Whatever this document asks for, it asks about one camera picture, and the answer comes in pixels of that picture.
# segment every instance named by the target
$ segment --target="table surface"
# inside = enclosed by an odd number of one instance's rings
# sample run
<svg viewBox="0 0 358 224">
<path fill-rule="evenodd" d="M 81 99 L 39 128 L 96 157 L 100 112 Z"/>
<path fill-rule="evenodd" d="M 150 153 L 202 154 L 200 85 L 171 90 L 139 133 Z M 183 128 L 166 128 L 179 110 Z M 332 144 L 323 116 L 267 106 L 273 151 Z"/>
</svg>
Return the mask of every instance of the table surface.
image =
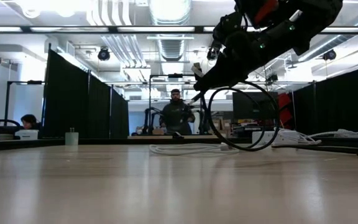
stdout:
<svg viewBox="0 0 358 224">
<path fill-rule="evenodd" d="M 158 156 L 148 146 L 0 151 L 0 224 L 358 223 L 358 158 L 265 149 Z"/>
</svg>

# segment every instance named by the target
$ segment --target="white device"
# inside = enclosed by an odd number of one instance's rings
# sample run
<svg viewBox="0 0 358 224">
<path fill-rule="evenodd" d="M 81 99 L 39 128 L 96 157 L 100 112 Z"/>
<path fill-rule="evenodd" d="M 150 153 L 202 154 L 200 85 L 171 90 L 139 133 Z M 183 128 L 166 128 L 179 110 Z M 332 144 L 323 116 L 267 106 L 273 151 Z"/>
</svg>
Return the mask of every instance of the white device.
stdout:
<svg viewBox="0 0 358 224">
<path fill-rule="evenodd" d="M 19 136 L 20 140 L 37 140 L 38 130 L 20 130 L 15 133 L 15 136 Z"/>
<path fill-rule="evenodd" d="M 252 143 L 255 143 L 260 135 L 261 131 L 254 131 L 252 133 Z M 260 140 L 258 144 L 266 144 L 268 143 L 274 135 L 274 131 L 265 131 L 264 136 Z M 274 139 L 275 144 L 298 144 L 300 140 L 300 136 L 296 131 L 292 130 L 280 130 L 277 134 L 277 137 Z"/>
</svg>

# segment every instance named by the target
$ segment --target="computer monitor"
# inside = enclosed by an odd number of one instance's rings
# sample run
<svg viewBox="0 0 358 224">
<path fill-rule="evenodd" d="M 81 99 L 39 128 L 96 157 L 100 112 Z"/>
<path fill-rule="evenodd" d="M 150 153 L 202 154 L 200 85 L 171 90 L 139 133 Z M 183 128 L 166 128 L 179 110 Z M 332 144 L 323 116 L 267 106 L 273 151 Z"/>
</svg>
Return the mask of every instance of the computer monitor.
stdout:
<svg viewBox="0 0 358 224">
<path fill-rule="evenodd" d="M 276 114 L 270 104 L 269 98 L 262 92 L 246 92 L 260 106 L 241 93 L 233 93 L 233 115 L 234 119 L 275 119 Z M 278 93 L 269 92 L 274 100 L 277 101 Z"/>
</svg>

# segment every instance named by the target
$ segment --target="person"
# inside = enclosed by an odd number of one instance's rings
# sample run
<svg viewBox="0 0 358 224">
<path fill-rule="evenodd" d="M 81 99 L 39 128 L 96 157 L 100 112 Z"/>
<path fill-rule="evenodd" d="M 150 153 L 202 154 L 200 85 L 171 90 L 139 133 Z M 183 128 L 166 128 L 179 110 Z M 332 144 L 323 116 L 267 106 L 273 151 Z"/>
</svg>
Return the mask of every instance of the person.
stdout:
<svg viewBox="0 0 358 224">
<path fill-rule="evenodd" d="M 172 90 L 170 103 L 162 110 L 161 127 L 167 129 L 167 134 L 175 132 L 181 135 L 191 134 L 189 122 L 193 123 L 194 120 L 193 113 L 180 98 L 180 90 Z"/>
<path fill-rule="evenodd" d="M 32 114 L 26 114 L 21 118 L 23 128 L 26 130 L 40 130 L 40 123 Z"/>
</svg>

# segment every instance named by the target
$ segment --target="power strip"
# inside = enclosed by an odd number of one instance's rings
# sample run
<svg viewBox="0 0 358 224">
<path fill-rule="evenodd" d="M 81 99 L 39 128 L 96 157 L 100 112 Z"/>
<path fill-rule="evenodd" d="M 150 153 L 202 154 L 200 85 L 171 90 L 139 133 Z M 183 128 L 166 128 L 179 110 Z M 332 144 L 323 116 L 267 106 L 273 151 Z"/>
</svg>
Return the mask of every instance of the power strip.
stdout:
<svg viewBox="0 0 358 224">
<path fill-rule="evenodd" d="M 252 143 L 255 143 L 260 135 L 261 131 L 254 131 L 252 133 Z M 265 131 L 264 136 L 260 140 L 259 144 L 268 143 L 274 135 L 274 131 Z M 282 130 L 278 133 L 277 137 L 274 139 L 275 144 L 298 144 L 298 140 L 300 139 L 299 134 L 296 131 L 291 130 Z"/>
</svg>

